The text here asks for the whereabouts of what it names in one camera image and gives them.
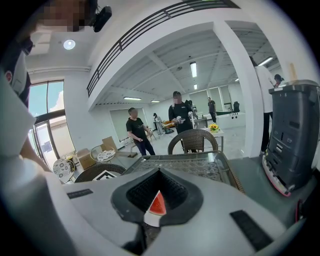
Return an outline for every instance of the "red triangle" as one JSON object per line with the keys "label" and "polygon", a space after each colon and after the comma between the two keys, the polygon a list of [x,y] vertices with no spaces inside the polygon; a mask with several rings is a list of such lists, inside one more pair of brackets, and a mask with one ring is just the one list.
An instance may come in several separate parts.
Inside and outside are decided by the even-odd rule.
{"label": "red triangle", "polygon": [[166,214],[166,206],[165,206],[165,200],[162,196],[161,192],[158,193],[158,195],[153,200],[153,203],[149,210],[150,213],[156,214],[156,215],[165,215]]}

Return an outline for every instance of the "fluorescent light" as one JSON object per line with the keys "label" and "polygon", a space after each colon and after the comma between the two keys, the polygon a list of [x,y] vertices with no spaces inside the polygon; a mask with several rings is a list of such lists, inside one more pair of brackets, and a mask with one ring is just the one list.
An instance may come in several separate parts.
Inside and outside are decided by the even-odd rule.
{"label": "fluorescent light", "polygon": [[190,67],[191,67],[192,77],[195,78],[197,76],[197,63],[191,62]]}
{"label": "fluorescent light", "polygon": [[132,100],[132,101],[141,101],[141,98],[134,98],[134,97],[124,97],[124,100]]}
{"label": "fluorescent light", "polygon": [[66,50],[71,50],[71,49],[75,48],[75,46],[76,46],[76,42],[73,41],[72,39],[68,39],[67,41],[65,41],[63,43],[63,47]]}
{"label": "fluorescent light", "polygon": [[262,61],[258,66],[262,66],[264,64],[267,64],[268,62],[270,62],[272,60],[273,60],[273,57],[269,57],[269,58],[265,59],[264,61]]}

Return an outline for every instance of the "black camera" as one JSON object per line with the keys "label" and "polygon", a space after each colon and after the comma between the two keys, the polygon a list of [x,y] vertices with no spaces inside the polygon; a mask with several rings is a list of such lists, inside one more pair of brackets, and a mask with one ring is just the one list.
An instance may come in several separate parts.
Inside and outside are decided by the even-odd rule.
{"label": "black camera", "polygon": [[93,27],[94,32],[99,32],[107,21],[112,16],[112,10],[110,6],[105,6],[100,12],[96,13],[89,23],[90,27]]}

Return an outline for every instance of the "cloud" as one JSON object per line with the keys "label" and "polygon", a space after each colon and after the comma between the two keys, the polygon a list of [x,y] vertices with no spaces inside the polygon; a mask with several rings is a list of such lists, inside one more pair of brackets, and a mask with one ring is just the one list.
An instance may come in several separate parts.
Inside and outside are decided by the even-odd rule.
{"label": "cloud", "polygon": [[59,92],[58,99],[56,100],[55,106],[50,108],[50,112],[63,110],[65,108],[64,104],[64,91]]}

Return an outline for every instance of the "sky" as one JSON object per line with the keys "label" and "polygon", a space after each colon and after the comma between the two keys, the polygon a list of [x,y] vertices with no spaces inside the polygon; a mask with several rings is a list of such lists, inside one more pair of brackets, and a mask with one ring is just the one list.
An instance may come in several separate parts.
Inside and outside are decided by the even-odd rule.
{"label": "sky", "polygon": [[[47,113],[47,84],[30,87],[29,111],[36,117]],[[48,84],[48,111],[64,109],[64,82],[50,82]]]}

